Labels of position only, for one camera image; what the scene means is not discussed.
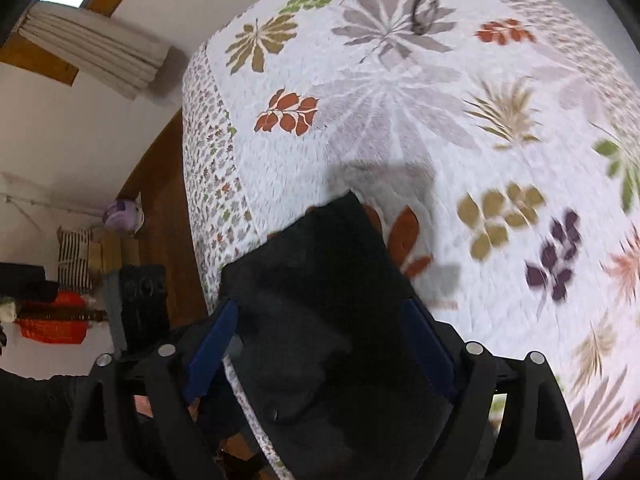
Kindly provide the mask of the purple plush toy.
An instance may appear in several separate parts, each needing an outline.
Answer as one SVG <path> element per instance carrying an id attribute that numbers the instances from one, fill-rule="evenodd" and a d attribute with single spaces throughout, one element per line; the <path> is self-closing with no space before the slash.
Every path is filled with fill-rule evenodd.
<path id="1" fill-rule="evenodd" d="M 134 200 L 119 198 L 104 210 L 102 222 L 104 229 L 111 232 L 136 234 L 145 220 L 141 194 Z"/>

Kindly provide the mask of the striped cushion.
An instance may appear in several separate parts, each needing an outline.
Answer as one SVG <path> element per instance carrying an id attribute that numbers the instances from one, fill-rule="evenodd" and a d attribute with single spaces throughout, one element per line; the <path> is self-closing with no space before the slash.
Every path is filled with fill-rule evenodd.
<path id="1" fill-rule="evenodd" d="M 93 288 L 89 272 L 88 230 L 68 230 L 62 226 L 56 231 L 58 236 L 58 284 L 62 289 L 88 294 Z"/>

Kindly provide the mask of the orange basket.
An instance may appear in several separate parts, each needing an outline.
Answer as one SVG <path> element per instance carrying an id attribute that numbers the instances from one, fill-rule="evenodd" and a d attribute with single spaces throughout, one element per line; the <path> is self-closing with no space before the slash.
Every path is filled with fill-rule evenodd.
<path id="1" fill-rule="evenodd" d="M 88 332 L 87 305 L 76 292 L 61 290 L 52 302 L 22 301 L 15 323 L 21 335 L 43 344 L 81 344 Z"/>

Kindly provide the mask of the floral white quilt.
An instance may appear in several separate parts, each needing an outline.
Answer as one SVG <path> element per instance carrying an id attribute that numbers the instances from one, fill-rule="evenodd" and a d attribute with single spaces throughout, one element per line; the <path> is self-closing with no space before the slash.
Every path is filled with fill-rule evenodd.
<path id="1" fill-rule="evenodd" d="M 554 0 L 260 0 L 195 51 L 183 175 L 222 268 L 346 192 L 434 317 L 549 360 L 588 479 L 639 419 L 639 89 Z"/>

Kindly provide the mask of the black eyeglasses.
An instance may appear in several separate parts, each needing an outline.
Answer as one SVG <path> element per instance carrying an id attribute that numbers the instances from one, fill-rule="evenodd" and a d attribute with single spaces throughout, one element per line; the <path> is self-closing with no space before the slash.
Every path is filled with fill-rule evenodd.
<path id="1" fill-rule="evenodd" d="M 424 36 L 432 27 L 439 8 L 439 0 L 413 0 L 410 13 L 411 30 Z"/>

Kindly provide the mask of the black padded pants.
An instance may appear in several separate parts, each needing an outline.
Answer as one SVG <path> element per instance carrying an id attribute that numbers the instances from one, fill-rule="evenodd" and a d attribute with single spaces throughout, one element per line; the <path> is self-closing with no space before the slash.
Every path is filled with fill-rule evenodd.
<path id="1" fill-rule="evenodd" d="M 257 422 L 297 479 L 465 478 L 473 456 L 458 424 L 463 342 L 431 316 L 456 363 L 457 394 L 447 399 L 402 336 L 408 299 L 420 301 L 350 193 L 228 264 L 220 305 L 239 309 L 239 385 L 217 370 L 196 399 L 206 443 Z"/>

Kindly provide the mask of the beige side curtain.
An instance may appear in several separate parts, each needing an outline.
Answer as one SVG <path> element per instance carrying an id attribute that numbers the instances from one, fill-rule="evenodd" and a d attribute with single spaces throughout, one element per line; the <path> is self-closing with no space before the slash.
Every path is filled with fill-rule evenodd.
<path id="1" fill-rule="evenodd" d="M 169 46 L 86 9 L 36 0 L 17 32 L 132 101 L 155 80 Z"/>

